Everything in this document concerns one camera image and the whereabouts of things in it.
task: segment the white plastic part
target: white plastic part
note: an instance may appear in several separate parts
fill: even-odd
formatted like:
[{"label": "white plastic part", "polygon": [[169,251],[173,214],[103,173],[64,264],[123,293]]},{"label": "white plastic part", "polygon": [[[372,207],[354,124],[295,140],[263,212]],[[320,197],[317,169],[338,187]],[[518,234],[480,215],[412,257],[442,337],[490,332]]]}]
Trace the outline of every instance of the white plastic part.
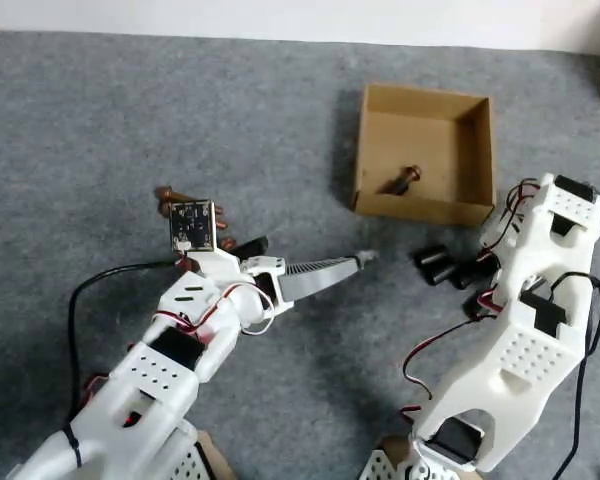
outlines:
[{"label": "white plastic part", "polygon": [[[536,190],[533,187],[530,187],[529,185],[522,186],[523,196],[531,196],[535,195],[535,193]],[[515,248],[519,236],[517,232],[522,229],[522,220],[517,214],[524,216],[529,211],[532,202],[533,199],[523,198],[517,208],[515,208],[514,202],[512,208],[515,208],[516,216],[511,220],[511,225],[508,225],[510,215],[505,214],[501,216],[501,218],[493,221],[480,236],[480,245],[483,248],[492,247],[491,251],[497,255],[501,263],[506,261],[509,254]]]},{"label": "white plastic part", "polygon": [[[184,273],[160,298],[158,311],[143,336],[113,370],[107,382],[78,413],[71,428],[79,441],[82,467],[62,431],[51,435],[9,480],[207,480],[210,476],[194,445],[195,428],[183,417],[198,386],[208,382],[235,347],[240,331],[271,318],[254,289],[253,275],[270,273],[276,292],[284,260],[259,257],[241,270],[236,257],[216,250],[192,252],[201,272]],[[228,288],[236,286],[231,292]],[[274,306],[281,313],[293,302]],[[197,325],[205,349],[193,370],[154,350],[150,344],[175,315]],[[131,412],[141,414],[124,427]]]},{"label": "white plastic part", "polygon": [[[56,432],[14,480],[143,478],[193,405],[198,384],[191,370],[139,342],[71,422],[83,467],[77,469],[66,435]],[[142,416],[124,428],[131,412]]]},{"label": "white plastic part", "polygon": [[276,308],[276,315],[286,312],[293,307],[294,302],[285,302],[282,298],[280,283],[278,278],[285,274],[286,262],[279,257],[258,256],[251,257],[240,266],[243,272],[248,273],[252,277],[257,277],[262,274],[269,274],[275,291],[275,299],[273,304]]},{"label": "white plastic part", "polygon": [[381,448],[371,452],[359,480],[398,480],[398,474]]},{"label": "white plastic part", "polygon": [[397,469],[381,448],[371,452],[358,480],[459,480],[453,470],[444,465],[427,462],[419,453],[418,447],[409,450],[409,457]]},{"label": "white plastic part", "polygon": [[156,454],[144,480],[209,480],[210,472],[198,450],[197,432],[183,420]]},{"label": "white plastic part", "polygon": [[377,256],[373,250],[363,250],[353,257],[287,265],[285,275],[278,278],[282,298],[292,302],[329,288],[362,270]]},{"label": "white plastic part", "polygon": [[[575,222],[564,237],[551,232],[554,213]],[[587,202],[545,175],[502,265],[493,301],[504,308],[490,337],[443,378],[414,424],[417,439],[427,440],[447,418],[470,410],[492,417],[475,461],[451,462],[454,467],[492,470],[533,428],[549,395],[583,358],[592,295],[587,278],[568,277],[556,290],[553,302],[565,310],[567,323],[558,325],[555,338],[535,327],[536,310],[519,296],[532,276],[552,283],[568,271],[588,273],[599,236],[600,196]],[[424,444],[422,453],[427,461],[443,460]]]}]

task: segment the perforated white panel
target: perforated white panel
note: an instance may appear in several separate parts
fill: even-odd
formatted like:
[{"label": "perforated white panel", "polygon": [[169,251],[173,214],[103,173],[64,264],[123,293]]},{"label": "perforated white panel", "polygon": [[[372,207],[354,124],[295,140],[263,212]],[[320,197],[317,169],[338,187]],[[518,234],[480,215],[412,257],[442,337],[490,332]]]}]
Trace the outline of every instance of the perforated white panel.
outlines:
[{"label": "perforated white panel", "polygon": [[133,347],[111,375],[132,380],[140,390],[166,404],[177,404],[181,397],[198,388],[191,370],[142,342]]},{"label": "perforated white panel", "polygon": [[208,278],[186,272],[160,297],[158,310],[196,321],[206,311],[210,300],[220,293],[218,286]]},{"label": "perforated white panel", "polygon": [[507,332],[500,339],[504,348],[500,354],[500,365],[524,380],[535,384],[550,375],[556,365],[562,363],[563,353],[551,344],[551,339],[537,332]]},{"label": "perforated white panel", "polygon": [[431,461],[425,463],[422,459],[413,466],[409,480],[458,480],[458,474]]},{"label": "perforated white panel", "polygon": [[395,480],[398,476],[384,450],[374,450],[359,480]]},{"label": "perforated white panel", "polygon": [[551,185],[547,192],[549,210],[588,228],[592,223],[594,205],[572,193]]},{"label": "perforated white panel", "polygon": [[192,445],[180,464],[173,470],[169,480],[210,480],[210,478],[200,452],[195,445]]}]

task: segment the wire bundle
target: wire bundle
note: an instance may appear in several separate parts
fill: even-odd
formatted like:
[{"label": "wire bundle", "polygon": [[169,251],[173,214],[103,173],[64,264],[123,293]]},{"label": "wire bundle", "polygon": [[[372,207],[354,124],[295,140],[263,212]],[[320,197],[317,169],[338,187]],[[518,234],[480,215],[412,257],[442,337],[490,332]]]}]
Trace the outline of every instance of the wire bundle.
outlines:
[{"label": "wire bundle", "polygon": [[218,306],[219,306],[220,302],[226,298],[229,298],[229,296],[239,287],[247,287],[247,288],[251,288],[251,289],[255,290],[256,293],[260,296],[260,298],[262,298],[265,301],[265,303],[267,303],[267,306],[269,307],[268,310],[265,310],[263,312],[263,316],[265,318],[266,318],[267,312],[269,312],[269,321],[262,329],[256,330],[256,331],[247,330],[245,328],[242,329],[242,333],[244,333],[245,335],[251,335],[251,336],[262,335],[267,330],[269,330],[269,327],[271,327],[271,324],[275,320],[275,307],[274,307],[273,301],[271,300],[269,295],[264,293],[262,291],[262,289],[260,289],[258,286],[254,285],[253,283],[248,283],[248,282],[236,282],[236,283],[232,283],[231,285],[229,285],[224,290],[224,292],[222,292],[220,297],[218,297],[218,299],[215,302],[213,302],[213,304],[200,316],[200,320],[195,324],[192,323],[191,320],[186,316],[178,315],[176,313],[168,312],[166,310],[156,310],[156,312],[154,314],[154,319],[156,318],[157,315],[166,315],[167,317],[172,318],[178,325],[178,328],[180,330],[182,330],[184,333],[186,333],[187,335],[196,335],[196,332],[198,331],[198,329],[200,327],[202,327],[202,325],[204,325],[207,322],[207,320],[209,320],[209,318],[218,310]]},{"label": "wire bundle", "polygon": [[520,183],[518,183],[515,187],[513,187],[511,190],[509,190],[509,193],[507,194],[507,199],[505,202],[505,209],[502,212],[500,221],[504,220],[504,218],[507,216],[507,214],[509,214],[509,220],[507,220],[507,223],[506,223],[504,229],[502,230],[502,233],[498,237],[498,239],[495,242],[493,242],[491,245],[485,246],[483,248],[482,254],[478,257],[479,260],[481,259],[481,257],[483,255],[489,255],[489,254],[493,253],[493,249],[500,244],[500,242],[506,235],[506,233],[509,230],[509,228],[511,227],[511,225],[513,225],[514,219],[517,218],[519,220],[524,220],[524,214],[519,213],[518,209],[522,206],[522,204],[526,200],[529,200],[530,198],[533,198],[535,196],[535,193],[534,194],[525,194],[524,187],[530,187],[530,188],[533,188],[534,190],[540,190],[540,184],[538,184],[537,182],[538,182],[538,180],[535,178],[523,178],[522,180],[520,180]]},{"label": "wire bundle", "polygon": [[495,292],[497,285],[494,285],[492,288],[489,288],[478,295],[476,298],[476,302],[482,308],[486,308],[492,312],[500,313],[502,311],[502,307],[500,305],[496,305],[493,303],[493,292]]},{"label": "wire bundle", "polygon": [[[551,297],[553,299],[556,288],[568,277],[584,277],[589,279],[591,285],[598,292],[598,297],[600,301],[600,279],[585,272],[566,272],[562,274],[553,284],[551,285]],[[576,456],[578,452],[578,447],[580,445],[580,411],[582,409],[582,395],[584,391],[584,375],[587,368],[587,359],[593,355],[598,348],[598,343],[600,342],[600,311],[598,313],[598,323],[596,326],[595,334],[593,332],[593,315],[592,311],[589,312],[589,320],[587,321],[587,330],[585,332],[585,345],[586,350],[582,361],[580,362],[580,366],[578,368],[578,378],[576,380],[576,398],[574,405],[574,415],[573,415],[573,443],[571,446],[571,450],[569,454],[564,459],[558,471],[552,477],[553,480],[557,480],[567,469],[571,460]]]},{"label": "wire bundle", "polygon": [[[447,335],[449,335],[452,332],[455,332],[456,330],[458,330],[459,328],[464,327],[465,325],[469,325],[471,323],[478,323],[481,322],[482,320],[484,320],[485,318],[496,318],[495,315],[479,315],[474,319],[471,320],[466,320],[462,323],[459,323],[457,325],[454,325],[453,327],[450,327],[436,335],[433,335],[432,337],[429,337],[423,341],[421,341],[420,343],[418,343],[415,347],[413,347],[413,349],[411,349],[411,351],[409,352],[409,354],[406,356],[406,358],[404,359],[404,362],[402,363],[402,374],[404,376],[405,379],[407,379],[409,382],[414,383],[416,385],[419,385],[420,387],[422,387],[426,392],[427,395],[429,397],[429,400],[433,399],[433,393],[431,393],[431,389],[427,386],[427,384],[422,381],[420,378],[415,377],[409,373],[407,373],[407,366],[409,365],[409,363],[411,362],[411,360],[413,360],[413,358],[420,353],[422,350],[424,350],[425,348],[427,348],[428,346],[432,345],[433,343],[437,342],[438,340],[440,340],[442,337],[445,337]],[[417,412],[419,410],[422,409],[421,405],[405,405],[404,407],[402,407],[400,409],[400,413],[404,414],[407,412]]]}]

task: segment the circuit board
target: circuit board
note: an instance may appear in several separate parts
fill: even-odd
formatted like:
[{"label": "circuit board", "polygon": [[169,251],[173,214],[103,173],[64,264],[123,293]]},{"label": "circuit board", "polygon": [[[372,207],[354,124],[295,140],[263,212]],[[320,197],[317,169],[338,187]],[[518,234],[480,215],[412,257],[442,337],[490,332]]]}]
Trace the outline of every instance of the circuit board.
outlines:
[{"label": "circuit board", "polygon": [[211,200],[172,203],[169,229],[174,252],[215,250],[215,218]]}]

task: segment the hole pattern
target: hole pattern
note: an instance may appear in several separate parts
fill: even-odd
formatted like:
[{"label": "hole pattern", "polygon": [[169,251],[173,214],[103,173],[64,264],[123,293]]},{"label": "hole pattern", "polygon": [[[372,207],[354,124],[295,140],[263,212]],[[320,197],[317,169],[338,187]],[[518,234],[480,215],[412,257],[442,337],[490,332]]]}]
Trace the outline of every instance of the hole pattern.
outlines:
[{"label": "hole pattern", "polygon": [[392,480],[393,478],[395,478],[393,467],[384,453],[380,452],[373,452],[360,475],[362,480]]},{"label": "hole pattern", "polygon": [[180,462],[180,465],[175,468],[170,480],[208,480],[209,474],[206,470],[204,462],[200,458],[200,454],[192,447],[187,452],[185,458]]},{"label": "hole pattern", "polygon": [[131,371],[139,375],[144,381],[150,380],[151,385],[155,385],[164,391],[171,388],[171,384],[165,381],[165,377],[174,380],[178,378],[176,372],[170,372],[167,367],[160,365],[158,360],[151,359],[147,355],[139,357],[139,362],[131,367]]},{"label": "hole pattern", "polygon": [[563,194],[558,191],[554,195],[553,210],[559,215],[570,216],[579,223],[584,224],[591,218],[592,207],[591,203],[568,192]]},{"label": "hole pattern", "polygon": [[542,381],[559,362],[562,353],[541,343],[521,332],[512,334],[500,353],[501,367],[534,383]]}]

